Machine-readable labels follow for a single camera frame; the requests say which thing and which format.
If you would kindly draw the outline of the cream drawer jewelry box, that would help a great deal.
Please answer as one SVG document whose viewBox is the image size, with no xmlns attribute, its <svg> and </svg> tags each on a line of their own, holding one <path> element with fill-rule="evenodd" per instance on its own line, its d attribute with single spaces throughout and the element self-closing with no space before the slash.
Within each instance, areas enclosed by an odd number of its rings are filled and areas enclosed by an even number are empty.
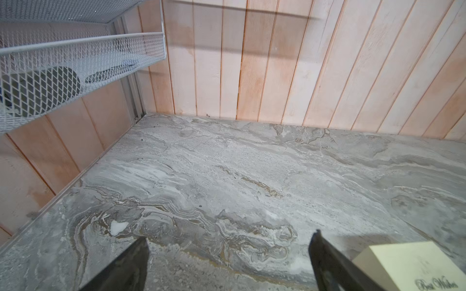
<svg viewBox="0 0 466 291">
<path fill-rule="evenodd" d="M 466 289 L 466 274 L 431 241 L 369 246 L 353 263 L 386 291 Z"/>
</svg>

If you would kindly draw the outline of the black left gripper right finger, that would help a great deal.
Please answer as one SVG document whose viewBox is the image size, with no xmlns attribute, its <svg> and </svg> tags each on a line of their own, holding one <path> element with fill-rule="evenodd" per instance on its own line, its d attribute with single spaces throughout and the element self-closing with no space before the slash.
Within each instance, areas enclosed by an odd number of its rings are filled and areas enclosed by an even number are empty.
<svg viewBox="0 0 466 291">
<path fill-rule="evenodd" d="M 320 291 L 382 291 L 383 288 L 338 251 L 317 229 L 308 253 Z"/>
</svg>

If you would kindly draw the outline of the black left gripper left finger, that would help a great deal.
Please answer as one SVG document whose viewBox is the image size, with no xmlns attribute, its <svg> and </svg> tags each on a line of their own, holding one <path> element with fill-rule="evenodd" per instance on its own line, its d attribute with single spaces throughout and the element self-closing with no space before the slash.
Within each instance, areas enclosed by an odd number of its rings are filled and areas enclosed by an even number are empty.
<svg viewBox="0 0 466 291">
<path fill-rule="evenodd" d="M 81 291 L 143 291 L 150 250 L 146 237 L 139 237 Z"/>
</svg>

